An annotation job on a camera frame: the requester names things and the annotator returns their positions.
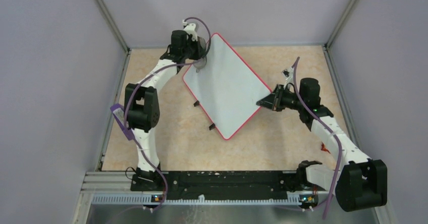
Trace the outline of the silver mesh eraser sponge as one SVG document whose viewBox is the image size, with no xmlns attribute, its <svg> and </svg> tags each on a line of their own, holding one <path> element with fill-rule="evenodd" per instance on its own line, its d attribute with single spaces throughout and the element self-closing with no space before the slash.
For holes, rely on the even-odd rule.
<svg viewBox="0 0 428 224">
<path fill-rule="evenodd" d="M 199 71 L 205 67 L 207 62 L 207 59 L 206 59 L 207 44 L 204 38 L 202 37 L 198 38 L 198 46 L 199 46 L 198 59 L 194 60 L 194 67 L 195 67 L 196 73 L 199 73 Z"/>
</svg>

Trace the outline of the pink-framed whiteboard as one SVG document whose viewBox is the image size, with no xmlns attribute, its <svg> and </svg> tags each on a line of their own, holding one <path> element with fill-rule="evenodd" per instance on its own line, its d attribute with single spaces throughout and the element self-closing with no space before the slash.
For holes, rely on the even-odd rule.
<svg viewBox="0 0 428 224">
<path fill-rule="evenodd" d="M 224 140 L 231 139 L 259 110 L 270 87 L 219 34 L 214 33 L 204 68 L 189 67 L 183 82 Z"/>
</svg>

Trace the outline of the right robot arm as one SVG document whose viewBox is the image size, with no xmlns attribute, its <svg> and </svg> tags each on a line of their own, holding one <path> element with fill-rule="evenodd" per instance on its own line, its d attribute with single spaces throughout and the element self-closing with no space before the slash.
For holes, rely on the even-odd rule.
<svg viewBox="0 0 428 224">
<path fill-rule="evenodd" d="M 314 78 L 300 81 L 293 92 L 278 84 L 274 91 L 257 101 L 272 111 L 296 110 L 299 118 L 335 158 L 336 166 L 328 168 L 319 161 L 303 161 L 298 167 L 296 184 L 303 190 L 317 185 L 329 191 L 346 212 L 384 206 L 388 198 L 388 169 L 378 159 L 361 151 L 341 129 L 333 113 L 320 100 L 320 85 Z"/>
</svg>

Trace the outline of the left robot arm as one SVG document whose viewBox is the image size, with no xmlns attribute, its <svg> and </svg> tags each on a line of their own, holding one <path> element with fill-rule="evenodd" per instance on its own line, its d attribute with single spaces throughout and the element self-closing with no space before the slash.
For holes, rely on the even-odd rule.
<svg viewBox="0 0 428 224">
<path fill-rule="evenodd" d="M 183 30 L 174 30 L 171 43 L 160 56 L 150 73 L 138 83 L 125 87 L 124 126 L 129 140 L 137 146 L 139 163 L 135 175 L 142 178 L 143 185 L 156 190 L 162 184 L 158 174 L 159 161 L 155 150 L 155 127 L 160 120 L 158 92 L 166 83 L 189 64 L 206 64 L 211 41 L 189 35 Z"/>
</svg>

